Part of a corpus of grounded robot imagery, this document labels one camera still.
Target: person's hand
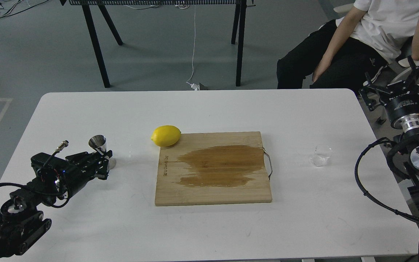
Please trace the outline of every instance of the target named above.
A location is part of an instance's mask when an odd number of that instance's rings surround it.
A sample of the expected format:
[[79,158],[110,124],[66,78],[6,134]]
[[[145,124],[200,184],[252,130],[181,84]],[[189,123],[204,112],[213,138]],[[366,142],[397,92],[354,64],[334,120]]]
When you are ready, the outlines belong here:
[[316,66],[316,69],[313,72],[313,83],[318,80],[318,78],[326,71],[326,69],[329,68],[330,65],[331,61],[329,60],[321,59],[321,61],[319,61],[318,66]]

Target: clear glass cup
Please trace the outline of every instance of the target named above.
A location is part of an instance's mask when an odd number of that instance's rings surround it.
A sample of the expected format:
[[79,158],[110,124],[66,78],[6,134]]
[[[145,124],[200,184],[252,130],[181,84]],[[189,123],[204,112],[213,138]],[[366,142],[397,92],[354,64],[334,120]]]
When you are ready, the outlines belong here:
[[331,147],[327,144],[319,144],[315,148],[315,153],[310,156],[310,162],[314,166],[326,166],[331,156]]

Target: metal jigger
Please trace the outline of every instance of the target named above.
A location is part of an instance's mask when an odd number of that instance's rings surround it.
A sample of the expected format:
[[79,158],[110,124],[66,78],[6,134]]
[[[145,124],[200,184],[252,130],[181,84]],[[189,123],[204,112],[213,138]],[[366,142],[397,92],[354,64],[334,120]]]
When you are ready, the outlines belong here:
[[[88,145],[101,155],[104,155],[107,152],[106,138],[103,135],[92,136],[92,138],[88,141]],[[113,169],[116,166],[116,159],[109,158],[109,156],[105,156],[105,158],[109,160],[108,169]]]

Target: yellow lemon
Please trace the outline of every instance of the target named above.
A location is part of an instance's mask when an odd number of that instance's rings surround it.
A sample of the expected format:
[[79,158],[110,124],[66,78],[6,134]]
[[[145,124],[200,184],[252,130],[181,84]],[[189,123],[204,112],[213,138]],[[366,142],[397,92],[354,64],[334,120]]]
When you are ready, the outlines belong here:
[[172,146],[180,138],[180,130],[175,126],[160,126],[153,131],[151,140],[157,146]]

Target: wooden cutting board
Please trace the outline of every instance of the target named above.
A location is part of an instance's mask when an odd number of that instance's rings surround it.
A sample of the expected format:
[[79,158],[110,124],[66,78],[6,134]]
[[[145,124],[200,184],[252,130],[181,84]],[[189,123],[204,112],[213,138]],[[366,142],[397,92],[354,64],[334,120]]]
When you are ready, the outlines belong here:
[[271,201],[260,132],[182,134],[161,147],[156,206]]

